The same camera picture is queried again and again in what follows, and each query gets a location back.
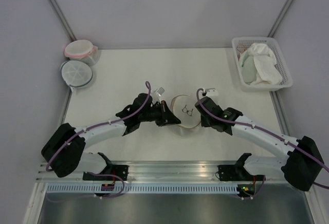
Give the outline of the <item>beige mesh laundry bag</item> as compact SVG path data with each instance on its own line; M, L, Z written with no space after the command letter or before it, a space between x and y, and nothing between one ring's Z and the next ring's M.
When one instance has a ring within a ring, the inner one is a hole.
M171 129L181 137L193 136L201 125L200 114L195 108L196 99L189 95L175 96L171 101L172 113L181 121Z

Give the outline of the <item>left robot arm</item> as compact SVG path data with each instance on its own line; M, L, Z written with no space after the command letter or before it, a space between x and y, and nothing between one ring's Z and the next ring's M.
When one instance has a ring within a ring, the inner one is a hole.
M127 173L115 170L114 164L102 153L87 153L86 148L104 140L126 136L142 122L155 122L159 127L180 124L166 101L153 102L151 96L140 93L109 121L89 127L73 127L64 123L47 141L41 155L47 161L47 171L59 178L71 173L82 173L85 181L106 181L115 176L126 180Z

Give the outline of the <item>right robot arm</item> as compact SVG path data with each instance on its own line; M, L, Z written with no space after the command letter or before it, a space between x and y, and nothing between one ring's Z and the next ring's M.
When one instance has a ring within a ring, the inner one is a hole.
M258 157L244 153L235 164L234 173L240 180L263 175L283 178L293 187L307 192L325 168L315 141L307 136L301 139L269 131L234 108L222 109L210 97L197 100L203 127L246 139L272 157Z

